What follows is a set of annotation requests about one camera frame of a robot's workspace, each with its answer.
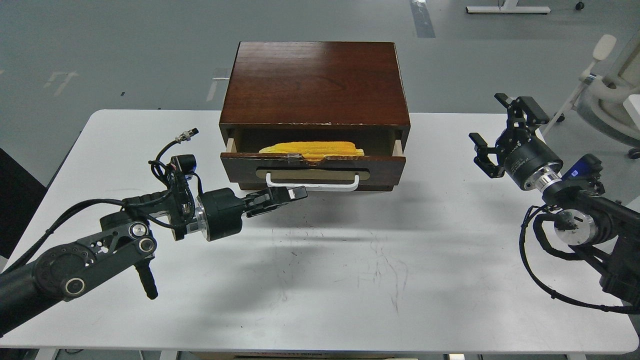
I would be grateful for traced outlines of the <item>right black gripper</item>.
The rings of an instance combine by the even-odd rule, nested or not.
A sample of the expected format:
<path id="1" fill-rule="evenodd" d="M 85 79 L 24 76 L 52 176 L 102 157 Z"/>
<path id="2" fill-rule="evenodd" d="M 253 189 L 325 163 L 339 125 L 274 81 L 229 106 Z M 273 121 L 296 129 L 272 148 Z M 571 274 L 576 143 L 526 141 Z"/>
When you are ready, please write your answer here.
<path id="1" fill-rule="evenodd" d="M 506 173 L 519 189 L 530 191 L 534 173 L 544 167 L 558 172 L 563 167 L 560 157 L 537 134 L 538 128 L 548 125 L 551 118 L 532 96 L 512 98 L 498 92 L 494 98 L 506 109 L 506 128 L 494 147 L 489 147 L 480 133 L 468 134 L 476 152 L 473 162 L 489 178 L 502 178 Z M 490 154 L 496 155 L 497 163 L 489 158 Z"/>

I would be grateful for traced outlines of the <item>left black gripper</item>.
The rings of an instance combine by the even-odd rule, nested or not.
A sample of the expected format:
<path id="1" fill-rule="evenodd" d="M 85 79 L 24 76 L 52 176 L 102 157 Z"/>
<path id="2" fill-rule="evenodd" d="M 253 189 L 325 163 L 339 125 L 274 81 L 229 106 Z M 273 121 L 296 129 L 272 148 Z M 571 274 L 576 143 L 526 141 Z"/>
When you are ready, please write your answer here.
<path id="1" fill-rule="evenodd" d="M 243 214 L 247 218 L 256 217 L 307 197 L 304 186 L 266 187 L 243 198 L 237 197 L 229 187 L 224 187 L 196 197 L 196 219 L 201 224 L 205 240 L 212 242 L 238 234 L 243 228 Z"/>

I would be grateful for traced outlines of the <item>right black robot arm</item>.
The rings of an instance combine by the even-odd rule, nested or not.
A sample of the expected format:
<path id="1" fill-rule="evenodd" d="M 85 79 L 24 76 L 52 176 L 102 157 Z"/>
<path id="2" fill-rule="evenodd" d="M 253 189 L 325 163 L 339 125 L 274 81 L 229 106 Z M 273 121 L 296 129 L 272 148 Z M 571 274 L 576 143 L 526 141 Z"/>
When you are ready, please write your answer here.
<path id="1" fill-rule="evenodd" d="M 640 215 L 604 197 L 602 164 L 586 153 L 561 174 L 563 161 L 537 136 L 550 118 L 531 96 L 511 98 L 496 93 L 506 109 L 506 127 L 489 146 L 477 132 L 473 159 L 489 178 L 507 174 L 521 191 L 540 191 L 544 205 L 526 211 L 519 231 L 519 255 L 537 286 L 553 299 L 601 312 L 637 315 L 640 303 Z M 603 292 L 626 302 L 625 306 L 592 304 L 551 289 L 532 271 L 526 255 L 526 230 L 531 227 L 541 248 L 565 261 L 583 261 L 600 275 Z"/>

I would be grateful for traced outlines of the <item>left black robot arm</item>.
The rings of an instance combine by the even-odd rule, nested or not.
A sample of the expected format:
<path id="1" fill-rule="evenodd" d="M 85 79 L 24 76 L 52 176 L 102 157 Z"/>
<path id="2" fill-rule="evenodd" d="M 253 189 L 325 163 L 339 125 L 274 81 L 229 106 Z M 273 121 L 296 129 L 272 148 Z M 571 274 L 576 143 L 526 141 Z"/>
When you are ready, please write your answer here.
<path id="1" fill-rule="evenodd" d="M 153 300 L 158 290 L 150 262 L 158 243 L 151 224 L 173 232 L 175 240 L 201 232 L 206 240 L 238 234 L 243 217 L 265 214 L 307 197 L 303 186 L 267 187 L 235 196 L 228 188 L 199 192 L 193 196 L 188 180 L 195 175 L 194 155 L 178 155 L 169 164 L 155 160 L 154 169 L 167 186 L 142 196 L 85 200 L 66 210 L 41 239 L 1 274 L 1 333 L 14 330 L 62 301 L 71 301 L 134 267 L 146 296 Z M 34 258 L 45 239 L 62 223 L 87 207 L 111 204 L 121 208 L 100 219 L 100 232 L 71 243 L 58 244 Z"/>

